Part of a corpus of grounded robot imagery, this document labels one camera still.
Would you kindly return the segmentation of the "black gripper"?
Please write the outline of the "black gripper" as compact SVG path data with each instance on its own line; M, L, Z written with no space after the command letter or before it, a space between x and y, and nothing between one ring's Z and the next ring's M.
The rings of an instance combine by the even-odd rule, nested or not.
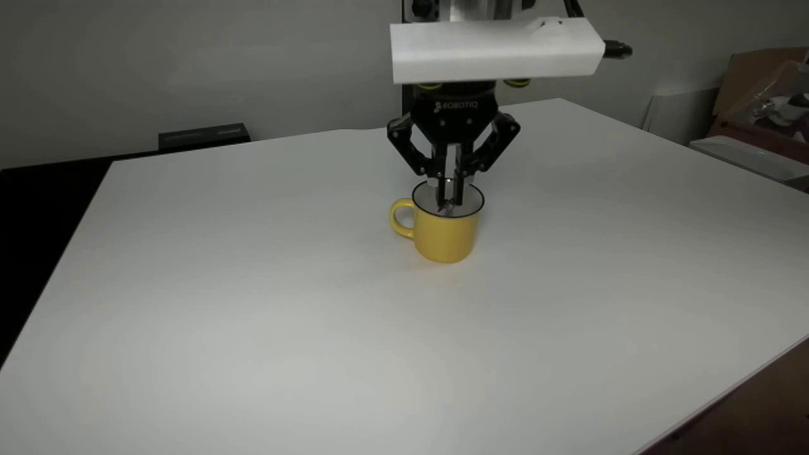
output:
M387 123L387 140L415 175L436 181L439 207L449 205L445 143L460 143L458 196L466 200L473 175L489 171L521 131L512 113L498 113L493 80L413 87L411 113ZM413 143L415 126L431 153Z

